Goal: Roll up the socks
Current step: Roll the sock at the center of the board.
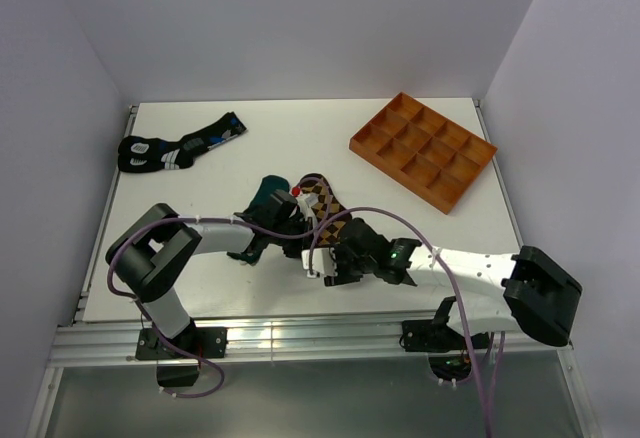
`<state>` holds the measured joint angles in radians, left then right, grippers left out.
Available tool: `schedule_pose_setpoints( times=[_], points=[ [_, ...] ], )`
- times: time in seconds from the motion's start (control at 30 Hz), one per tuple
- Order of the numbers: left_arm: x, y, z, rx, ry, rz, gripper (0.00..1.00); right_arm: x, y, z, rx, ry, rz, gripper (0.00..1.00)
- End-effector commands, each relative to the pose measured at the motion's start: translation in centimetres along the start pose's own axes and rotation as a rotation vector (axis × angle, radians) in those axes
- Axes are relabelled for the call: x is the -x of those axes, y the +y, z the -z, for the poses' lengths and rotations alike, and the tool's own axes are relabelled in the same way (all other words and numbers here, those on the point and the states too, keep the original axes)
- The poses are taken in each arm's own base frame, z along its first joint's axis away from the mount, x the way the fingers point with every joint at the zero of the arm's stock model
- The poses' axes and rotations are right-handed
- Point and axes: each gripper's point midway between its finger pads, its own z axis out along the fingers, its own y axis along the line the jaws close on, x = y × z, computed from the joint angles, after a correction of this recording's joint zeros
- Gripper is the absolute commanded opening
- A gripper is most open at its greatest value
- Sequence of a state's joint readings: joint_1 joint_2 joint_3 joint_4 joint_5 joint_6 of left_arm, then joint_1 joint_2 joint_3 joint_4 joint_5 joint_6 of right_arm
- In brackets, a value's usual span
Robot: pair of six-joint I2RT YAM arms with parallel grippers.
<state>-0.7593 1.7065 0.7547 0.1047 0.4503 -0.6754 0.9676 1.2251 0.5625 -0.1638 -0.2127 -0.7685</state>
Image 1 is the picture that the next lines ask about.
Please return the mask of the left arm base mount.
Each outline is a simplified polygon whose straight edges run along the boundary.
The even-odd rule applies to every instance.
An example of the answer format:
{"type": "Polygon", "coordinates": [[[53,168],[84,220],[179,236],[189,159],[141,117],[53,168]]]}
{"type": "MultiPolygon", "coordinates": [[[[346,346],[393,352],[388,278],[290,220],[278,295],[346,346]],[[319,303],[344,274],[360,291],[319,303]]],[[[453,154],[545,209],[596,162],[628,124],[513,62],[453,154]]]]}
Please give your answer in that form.
{"type": "MultiPolygon", "coordinates": [[[[144,328],[138,336],[134,358],[136,361],[179,359],[221,359],[226,354],[227,329],[225,327],[199,328],[191,323],[175,338],[166,338],[154,328],[144,328]]],[[[187,388],[200,377],[204,364],[160,365],[156,367],[156,381],[163,388],[187,388]]]]}

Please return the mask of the brown argyle sock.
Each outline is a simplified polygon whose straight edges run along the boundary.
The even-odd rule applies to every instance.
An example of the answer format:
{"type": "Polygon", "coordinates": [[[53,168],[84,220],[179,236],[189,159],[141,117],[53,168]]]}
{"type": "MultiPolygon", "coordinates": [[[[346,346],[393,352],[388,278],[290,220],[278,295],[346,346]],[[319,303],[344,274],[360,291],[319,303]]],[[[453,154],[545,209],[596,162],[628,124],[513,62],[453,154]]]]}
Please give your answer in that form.
{"type": "MultiPolygon", "coordinates": [[[[317,198],[315,204],[311,206],[318,222],[325,219],[332,219],[335,215],[340,214],[346,208],[339,202],[333,192],[329,181],[326,177],[318,173],[309,173],[299,180],[299,188],[304,194],[311,194],[317,198]]],[[[339,218],[331,221],[326,228],[319,234],[316,246],[318,248],[327,248],[336,245],[339,242],[339,233],[341,229],[352,219],[350,213],[345,213],[339,218]]]]}

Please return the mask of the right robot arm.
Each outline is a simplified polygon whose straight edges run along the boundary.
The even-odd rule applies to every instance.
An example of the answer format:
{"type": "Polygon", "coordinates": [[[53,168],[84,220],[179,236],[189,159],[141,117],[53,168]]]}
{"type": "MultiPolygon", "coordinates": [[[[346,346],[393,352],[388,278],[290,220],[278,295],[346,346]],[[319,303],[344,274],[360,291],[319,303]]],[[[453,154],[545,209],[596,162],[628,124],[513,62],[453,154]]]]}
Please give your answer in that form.
{"type": "Polygon", "coordinates": [[[418,351],[447,352],[487,344],[492,333],[519,331],[552,347],[564,347],[582,294],[576,279],[541,249],[481,254],[427,247],[415,238],[386,239],[354,218],[327,250],[303,254],[305,268],[325,286],[373,275],[385,283],[448,291],[435,315],[405,342],[418,351]]]}

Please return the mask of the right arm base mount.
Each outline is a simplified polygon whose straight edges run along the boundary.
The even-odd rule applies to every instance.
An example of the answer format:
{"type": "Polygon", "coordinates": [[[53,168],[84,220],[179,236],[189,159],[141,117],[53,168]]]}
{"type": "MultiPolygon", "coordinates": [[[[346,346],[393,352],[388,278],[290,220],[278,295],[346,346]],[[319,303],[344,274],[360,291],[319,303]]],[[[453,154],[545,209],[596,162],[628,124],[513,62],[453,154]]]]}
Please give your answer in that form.
{"type": "Polygon", "coordinates": [[[444,381],[460,381],[472,372],[463,335],[433,320],[405,320],[401,323],[399,346],[408,353],[427,353],[433,374],[444,381]]]}

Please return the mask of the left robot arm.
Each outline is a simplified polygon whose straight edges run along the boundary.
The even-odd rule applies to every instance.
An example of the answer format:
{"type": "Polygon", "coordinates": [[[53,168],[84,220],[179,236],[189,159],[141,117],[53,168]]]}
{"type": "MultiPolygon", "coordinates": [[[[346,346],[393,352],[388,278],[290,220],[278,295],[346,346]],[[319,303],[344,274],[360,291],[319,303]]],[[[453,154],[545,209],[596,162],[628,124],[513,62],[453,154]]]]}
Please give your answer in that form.
{"type": "Polygon", "coordinates": [[[105,260],[159,330],[159,346],[172,357],[183,357],[195,347],[196,325],[174,284],[189,259],[226,253],[253,263],[271,244],[298,258],[318,225],[312,210],[316,202],[314,196],[276,190],[243,213],[212,220],[181,217],[159,203],[111,245],[105,260]]]}

